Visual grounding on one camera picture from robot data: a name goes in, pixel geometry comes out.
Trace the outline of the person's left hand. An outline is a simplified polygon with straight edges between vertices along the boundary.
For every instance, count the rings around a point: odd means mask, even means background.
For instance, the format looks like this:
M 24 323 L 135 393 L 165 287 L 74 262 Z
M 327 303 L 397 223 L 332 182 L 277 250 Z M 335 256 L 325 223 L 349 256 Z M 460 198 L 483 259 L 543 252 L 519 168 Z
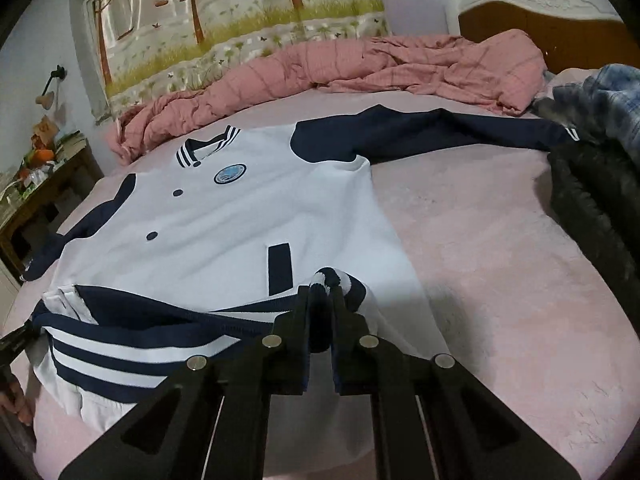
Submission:
M 34 421 L 32 407 L 15 377 L 9 379 L 8 382 L 1 387 L 0 403 L 2 408 L 15 415 L 23 425 L 32 426 L 32 422 Z

